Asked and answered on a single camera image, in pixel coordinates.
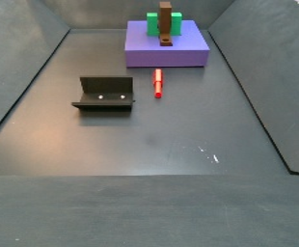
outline wall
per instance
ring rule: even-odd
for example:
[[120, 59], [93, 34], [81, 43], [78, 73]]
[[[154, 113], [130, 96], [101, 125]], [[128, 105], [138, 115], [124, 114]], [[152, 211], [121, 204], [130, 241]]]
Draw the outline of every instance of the wall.
[[0, 0], [0, 122], [68, 27], [36, 0]]
[[299, 5], [237, 0], [208, 30], [287, 166], [299, 173]]
[[[125, 29], [130, 19], [145, 19], [156, 12], [153, 0], [42, 0], [72, 28]], [[194, 19], [201, 29], [221, 15], [234, 0], [170, 0], [172, 10]]]

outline green block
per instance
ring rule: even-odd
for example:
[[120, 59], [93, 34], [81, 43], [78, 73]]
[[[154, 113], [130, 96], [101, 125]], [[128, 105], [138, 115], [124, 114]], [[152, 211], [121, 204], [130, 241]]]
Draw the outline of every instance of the green block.
[[148, 36], [158, 36], [158, 28], [157, 28], [157, 13], [146, 13], [146, 35]]
[[181, 13], [170, 13], [170, 29], [169, 34], [173, 36], [181, 35]]

